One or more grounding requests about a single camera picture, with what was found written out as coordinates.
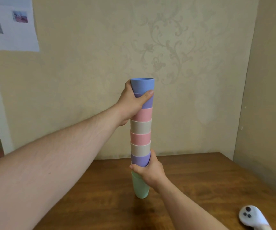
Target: white controller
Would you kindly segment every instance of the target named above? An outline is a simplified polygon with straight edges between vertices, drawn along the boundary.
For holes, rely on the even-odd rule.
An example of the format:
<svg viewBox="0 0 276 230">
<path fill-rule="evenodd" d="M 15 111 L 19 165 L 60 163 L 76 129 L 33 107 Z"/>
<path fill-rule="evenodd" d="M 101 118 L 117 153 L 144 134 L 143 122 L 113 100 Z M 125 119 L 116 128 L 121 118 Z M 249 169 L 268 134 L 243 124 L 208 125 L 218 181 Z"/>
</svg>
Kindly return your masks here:
<svg viewBox="0 0 276 230">
<path fill-rule="evenodd" d="M 255 206 L 243 207 L 239 212 L 239 219 L 241 223 L 255 230 L 272 230 L 262 212 Z"/>
</svg>

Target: beige cup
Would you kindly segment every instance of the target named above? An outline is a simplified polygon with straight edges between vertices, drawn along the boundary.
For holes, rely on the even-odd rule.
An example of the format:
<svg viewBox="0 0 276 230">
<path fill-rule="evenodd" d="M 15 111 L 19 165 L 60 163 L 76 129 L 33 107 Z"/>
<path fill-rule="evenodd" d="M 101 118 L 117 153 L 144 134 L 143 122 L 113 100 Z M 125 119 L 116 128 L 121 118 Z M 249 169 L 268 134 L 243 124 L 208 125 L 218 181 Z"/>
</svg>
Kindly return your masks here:
<svg viewBox="0 0 276 230">
<path fill-rule="evenodd" d="M 131 143 L 131 154 L 134 156 L 146 156 L 150 153 L 151 142 L 147 145 L 135 145 Z"/>
<path fill-rule="evenodd" d="M 148 122 L 137 122 L 131 120 L 131 132 L 134 134 L 144 135 L 151 131 L 152 120 Z"/>
</svg>

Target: white paper on wall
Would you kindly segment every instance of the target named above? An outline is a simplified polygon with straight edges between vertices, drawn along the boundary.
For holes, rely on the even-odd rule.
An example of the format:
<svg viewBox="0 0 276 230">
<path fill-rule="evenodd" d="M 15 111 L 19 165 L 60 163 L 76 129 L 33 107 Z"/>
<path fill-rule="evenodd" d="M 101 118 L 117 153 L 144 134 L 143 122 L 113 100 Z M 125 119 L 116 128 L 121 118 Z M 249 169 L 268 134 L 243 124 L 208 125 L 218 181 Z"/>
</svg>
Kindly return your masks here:
<svg viewBox="0 0 276 230">
<path fill-rule="evenodd" d="M 32 1 L 21 1 L 0 0 L 0 50 L 39 51 Z"/>
</svg>

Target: person's left hand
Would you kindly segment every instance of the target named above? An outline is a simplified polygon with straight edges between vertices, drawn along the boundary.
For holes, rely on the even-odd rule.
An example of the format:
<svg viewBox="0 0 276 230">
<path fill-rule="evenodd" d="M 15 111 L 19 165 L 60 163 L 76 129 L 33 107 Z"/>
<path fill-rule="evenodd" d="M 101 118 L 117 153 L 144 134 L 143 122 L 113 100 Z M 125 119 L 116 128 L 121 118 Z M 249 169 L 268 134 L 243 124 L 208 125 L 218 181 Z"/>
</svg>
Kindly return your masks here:
<svg viewBox="0 0 276 230">
<path fill-rule="evenodd" d="M 121 115 L 120 126 L 126 124 L 128 120 L 136 115 L 142 108 L 143 104 L 149 100 L 154 94 L 153 90 L 149 90 L 144 93 L 141 97 L 135 97 L 132 90 L 131 80 L 125 83 L 124 90 L 117 103 L 114 105 L 118 108 Z"/>
</svg>

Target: hand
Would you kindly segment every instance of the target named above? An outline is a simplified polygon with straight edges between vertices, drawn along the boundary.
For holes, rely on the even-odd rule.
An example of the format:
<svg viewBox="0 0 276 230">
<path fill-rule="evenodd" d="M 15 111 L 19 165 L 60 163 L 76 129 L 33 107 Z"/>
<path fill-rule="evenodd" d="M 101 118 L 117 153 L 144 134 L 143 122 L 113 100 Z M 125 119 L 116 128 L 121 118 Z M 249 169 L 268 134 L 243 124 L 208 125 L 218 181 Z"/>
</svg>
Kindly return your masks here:
<svg viewBox="0 0 276 230">
<path fill-rule="evenodd" d="M 118 108 L 121 115 L 120 126 L 126 124 L 128 120 L 136 115 L 142 108 L 143 104 L 149 100 L 154 94 L 153 90 L 149 90 L 141 97 L 136 98 L 132 90 L 131 80 L 125 83 L 124 90 L 117 103 L 114 105 Z"/>
<path fill-rule="evenodd" d="M 145 183 L 152 187 L 157 193 L 159 193 L 159 186 L 168 180 L 163 170 L 163 164 L 159 162 L 153 149 L 151 149 L 150 162 L 146 167 L 140 167 L 136 164 L 131 164 L 129 167 L 135 173 L 139 174 Z"/>
</svg>

